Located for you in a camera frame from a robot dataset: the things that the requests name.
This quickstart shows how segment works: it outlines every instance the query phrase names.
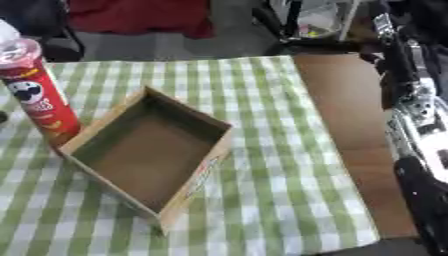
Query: cardboard box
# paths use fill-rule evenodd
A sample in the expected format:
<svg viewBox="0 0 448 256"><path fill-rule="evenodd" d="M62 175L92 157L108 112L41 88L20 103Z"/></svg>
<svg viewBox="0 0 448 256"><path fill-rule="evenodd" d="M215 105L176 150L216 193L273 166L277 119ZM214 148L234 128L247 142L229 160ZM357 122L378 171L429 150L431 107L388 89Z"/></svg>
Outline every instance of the cardboard box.
<svg viewBox="0 0 448 256"><path fill-rule="evenodd" d="M229 124L145 87L60 151L166 234L227 155L230 131Z"/></svg>

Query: pringles can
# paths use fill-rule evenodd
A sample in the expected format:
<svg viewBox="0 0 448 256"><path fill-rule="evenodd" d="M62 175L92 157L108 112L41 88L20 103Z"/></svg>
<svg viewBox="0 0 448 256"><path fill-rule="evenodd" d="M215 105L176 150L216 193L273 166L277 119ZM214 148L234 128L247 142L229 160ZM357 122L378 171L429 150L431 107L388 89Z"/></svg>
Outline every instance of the pringles can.
<svg viewBox="0 0 448 256"><path fill-rule="evenodd" d="M67 97L42 62L39 43L20 38L4 46L0 79L53 148L79 132L81 125Z"/></svg>

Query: green checkered tablecloth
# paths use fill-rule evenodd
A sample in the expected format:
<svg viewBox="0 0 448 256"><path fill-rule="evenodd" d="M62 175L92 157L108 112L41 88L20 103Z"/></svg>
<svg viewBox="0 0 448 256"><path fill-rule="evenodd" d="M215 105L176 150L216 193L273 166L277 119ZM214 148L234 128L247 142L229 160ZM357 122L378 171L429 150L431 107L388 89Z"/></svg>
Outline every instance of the green checkered tablecloth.
<svg viewBox="0 0 448 256"><path fill-rule="evenodd" d="M298 255L378 240L291 58L52 69L84 124L147 84L231 123L232 152L162 237L50 152L1 88L0 255Z"/></svg>

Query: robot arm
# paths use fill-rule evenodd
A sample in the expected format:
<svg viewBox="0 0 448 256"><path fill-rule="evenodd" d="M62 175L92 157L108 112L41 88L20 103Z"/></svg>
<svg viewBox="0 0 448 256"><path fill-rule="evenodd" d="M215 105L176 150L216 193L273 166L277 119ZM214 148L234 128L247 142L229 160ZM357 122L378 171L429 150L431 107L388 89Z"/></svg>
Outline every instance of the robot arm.
<svg viewBox="0 0 448 256"><path fill-rule="evenodd" d="M394 171L431 255L448 255L448 106L438 97L425 45L395 27L385 4L373 15L383 58L361 54L381 74L386 137Z"/></svg>

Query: red fabric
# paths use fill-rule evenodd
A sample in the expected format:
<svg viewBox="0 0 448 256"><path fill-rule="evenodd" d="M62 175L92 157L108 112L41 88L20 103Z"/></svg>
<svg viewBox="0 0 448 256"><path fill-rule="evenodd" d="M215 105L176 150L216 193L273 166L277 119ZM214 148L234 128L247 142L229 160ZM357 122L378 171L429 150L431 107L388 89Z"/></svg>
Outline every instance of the red fabric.
<svg viewBox="0 0 448 256"><path fill-rule="evenodd" d="M150 29L187 37L213 35L208 0L71 0L70 22L80 31L138 34Z"/></svg>

